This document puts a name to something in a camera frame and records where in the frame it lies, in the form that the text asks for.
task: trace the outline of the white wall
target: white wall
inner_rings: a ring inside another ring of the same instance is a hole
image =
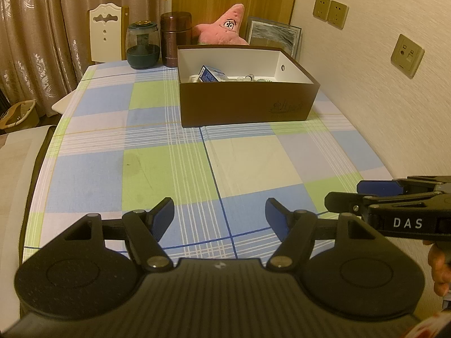
[[[299,62],[366,138],[394,177],[451,174],[451,0],[336,0],[349,5],[343,30],[296,0],[291,23],[304,30]],[[425,49],[413,79],[390,62],[402,33]],[[428,284],[417,314],[440,308],[419,241],[403,248]]]

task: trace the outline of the metal screw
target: metal screw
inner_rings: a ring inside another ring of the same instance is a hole
[[[169,264],[169,259],[162,255],[156,255],[147,259],[147,265],[153,268],[163,268]]]
[[[289,267],[290,265],[292,265],[293,261],[291,260],[290,257],[287,257],[285,255],[278,255],[276,257],[272,257],[269,260],[269,263],[271,263],[274,267],[277,267],[277,268],[285,268],[285,267]]]

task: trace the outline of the glass jar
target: glass jar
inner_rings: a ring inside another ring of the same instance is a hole
[[[158,63],[160,58],[160,35],[158,26],[148,20],[130,24],[125,43],[129,65],[141,70]]]

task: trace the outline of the picture frame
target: picture frame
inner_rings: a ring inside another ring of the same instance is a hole
[[[249,45],[282,48],[296,59],[301,38],[302,29],[297,26],[255,16],[247,19],[246,42]]]

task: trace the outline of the chair backrest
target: chair backrest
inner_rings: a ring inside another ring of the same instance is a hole
[[[94,62],[125,60],[125,36],[129,25],[128,6],[100,4],[88,11],[90,58]]]

